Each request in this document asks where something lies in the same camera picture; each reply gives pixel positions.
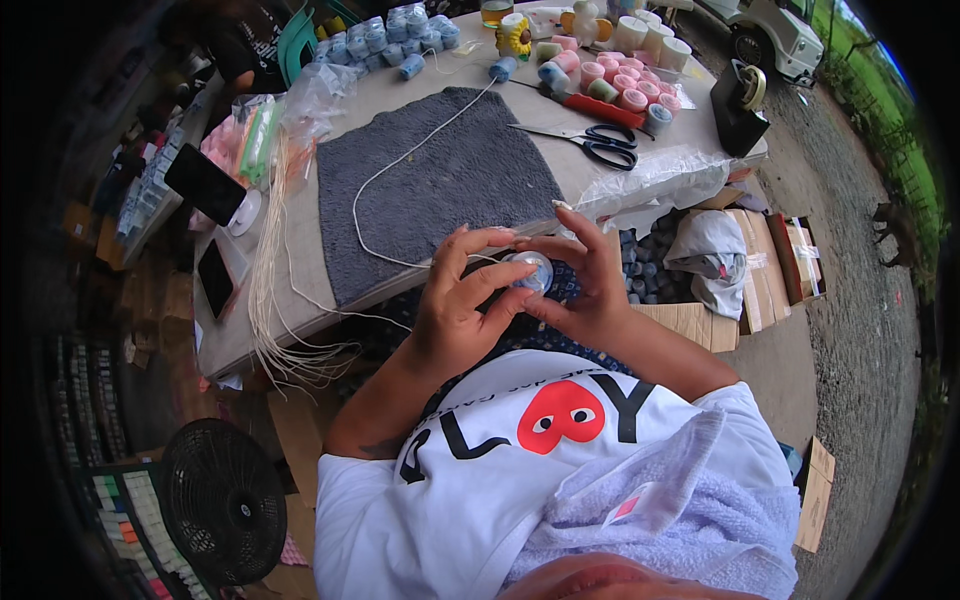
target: vehicle wheel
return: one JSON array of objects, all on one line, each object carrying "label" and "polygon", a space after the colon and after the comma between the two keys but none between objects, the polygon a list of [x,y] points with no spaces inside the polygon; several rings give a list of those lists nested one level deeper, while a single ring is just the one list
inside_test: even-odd
[{"label": "vehicle wheel", "polygon": [[775,79],[774,45],[760,29],[738,27],[731,35],[733,57],[747,64],[760,67],[767,81]]}]

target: gravel ground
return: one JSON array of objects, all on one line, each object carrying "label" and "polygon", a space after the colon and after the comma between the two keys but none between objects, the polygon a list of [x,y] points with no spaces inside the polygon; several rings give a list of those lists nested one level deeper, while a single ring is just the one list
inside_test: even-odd
[{"label": "gravel ground", "polygon": [[[678,35],[715,76],[729,33],[700,10]],[[805,96],[805,106],[798,96]],[[807,309],[817,373],[817,436],[837,459],[817,554],[798,550],[795,598],[845,598],[873,555],[893,510],[920,389],[916,300],[909,273],[886,269],[870,220],[886,202],[880,177],[822,87],[772,82],[761,107],[772,126],[759,179],[774,209],[809,215],[826,261],[828,296]]]}]

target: smartphone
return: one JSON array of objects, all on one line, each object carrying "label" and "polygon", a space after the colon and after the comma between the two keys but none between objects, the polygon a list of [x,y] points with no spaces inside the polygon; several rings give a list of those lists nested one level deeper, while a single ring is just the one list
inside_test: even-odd
[{"label": "smartphone", "polygon": [[197,210],[226,227],[247,190],[190,144],[177,153],[163,181]]},{"label": "smartphone", "polygon": [[216,239],[210,240],[209,246],[206,247],[197,265],[197,272],[200,274],[200,283],[204,287],[206,301],[210,304],[210,310],[213,311],[213,318],[220,319],[224,309],[236,296],[238,288],[233,274],[224,262],[220,244]]}]

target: red heart logo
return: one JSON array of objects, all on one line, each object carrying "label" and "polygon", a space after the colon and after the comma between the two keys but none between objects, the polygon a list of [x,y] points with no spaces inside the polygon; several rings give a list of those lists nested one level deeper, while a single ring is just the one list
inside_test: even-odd
[{"label": "red heart logo", "polygon": [[516,427],[520,445],[547,454],[568,438],[581,444],[603,431],[603,404],[586,388],[572,381],[555,381],[543,387],[530,401]]}]

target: fan grille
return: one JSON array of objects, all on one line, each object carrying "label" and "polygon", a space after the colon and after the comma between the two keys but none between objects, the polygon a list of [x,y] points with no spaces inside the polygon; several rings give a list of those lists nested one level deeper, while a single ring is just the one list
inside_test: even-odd
[{"label": "fan grille", "polygon": [[163,451],[160,505],[183,557],[218,586],[263,579],[283,550],[287,511],[266,453],[225,420],[195,420]]}]

